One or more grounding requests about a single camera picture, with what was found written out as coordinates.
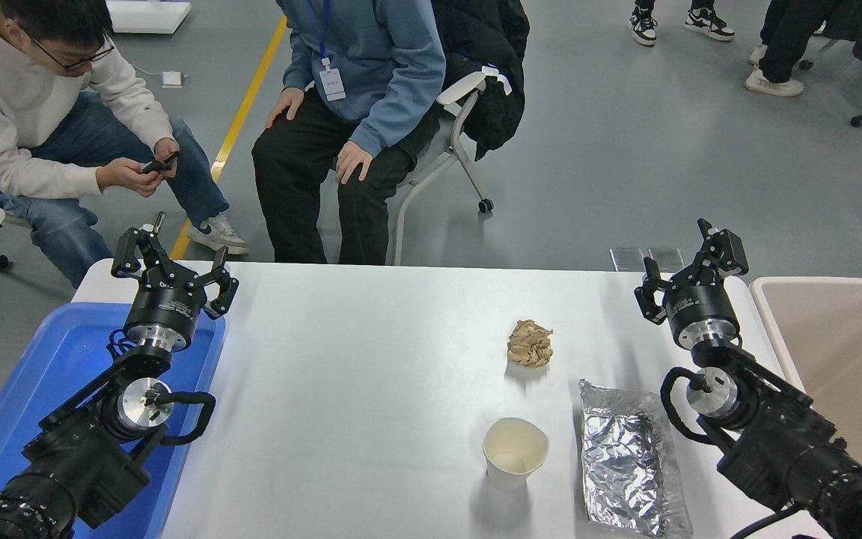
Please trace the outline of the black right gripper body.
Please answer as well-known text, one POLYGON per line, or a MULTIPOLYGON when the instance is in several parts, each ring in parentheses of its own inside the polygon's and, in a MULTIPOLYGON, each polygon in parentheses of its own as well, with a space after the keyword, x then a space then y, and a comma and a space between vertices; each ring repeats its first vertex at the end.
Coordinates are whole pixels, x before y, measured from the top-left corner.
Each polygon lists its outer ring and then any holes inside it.
POLYGON ((725 338, 739 334, 739 322, 722 285, 679 286, 664 293, 664 310, 674 338, 688 327, 707 320, 721 321, 725 338))

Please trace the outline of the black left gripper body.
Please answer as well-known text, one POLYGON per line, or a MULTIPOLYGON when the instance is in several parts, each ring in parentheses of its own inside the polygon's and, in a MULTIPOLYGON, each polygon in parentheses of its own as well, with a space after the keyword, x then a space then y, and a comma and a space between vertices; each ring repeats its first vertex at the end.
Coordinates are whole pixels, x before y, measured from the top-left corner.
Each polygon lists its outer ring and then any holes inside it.
POLYGON ((195 333, 204 304, 204 290, 171 287, 162 281, 139 286, 126 319, 126 335, 140 340, 148 328, 166 328, 189 340, 195 333))

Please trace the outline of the person's right hand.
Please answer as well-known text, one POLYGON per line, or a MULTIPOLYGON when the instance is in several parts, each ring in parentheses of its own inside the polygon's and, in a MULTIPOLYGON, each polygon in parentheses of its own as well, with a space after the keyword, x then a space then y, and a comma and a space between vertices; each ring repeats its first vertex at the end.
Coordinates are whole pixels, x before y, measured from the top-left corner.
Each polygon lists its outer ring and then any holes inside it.
POLYGON ((149 198, 163 183, 162 173, 143 173, 141 164, 133 159, 120 157, 95 170, 95 178, 101 192, 111 187, 123 187, 142 198, 149 198))
POLYGON ((264 129, 271 129, 277 119, 279 119, 282 115, 287 121, 293 120, 296 116, 297 111, 300 109, 302 102, 304 102, 304 99, 304 89, 285 88, 281 92, 280 96, 278 96, 278 101, 276 105, 273 107, 273 109, 271 109, 271 112, 268 114, 264 129))

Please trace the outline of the person's left hand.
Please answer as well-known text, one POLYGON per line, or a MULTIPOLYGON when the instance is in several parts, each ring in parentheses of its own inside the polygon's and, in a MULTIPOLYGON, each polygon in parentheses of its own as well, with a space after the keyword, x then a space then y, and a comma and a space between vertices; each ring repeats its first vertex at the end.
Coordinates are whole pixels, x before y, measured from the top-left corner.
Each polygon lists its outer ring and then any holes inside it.
POLYGON ((348 141, 339 150, 336 160, 336 182, 340 185, 347 184, 354 174, 357 174, 357 180, 363 182, 367 178, 367 174, 373 162, 372 154, 363 150, 359 144, 353 141, 348 141))
MULTIPOLYGON (((154 159, 165 162, 171 154, 176 153, 179 150, 180 146, 177 141, 170 137, 161 138, 153 146, 154 159)), ((170 167, 164 168, 163 171, 160 171, 159 174, 161 177, 165 178, 165 180, 171 180, 171 178, 174 178, 174 175, 177 173, 177 164, 178 158, 175 157, 174 160, 171 161, 170 167)))

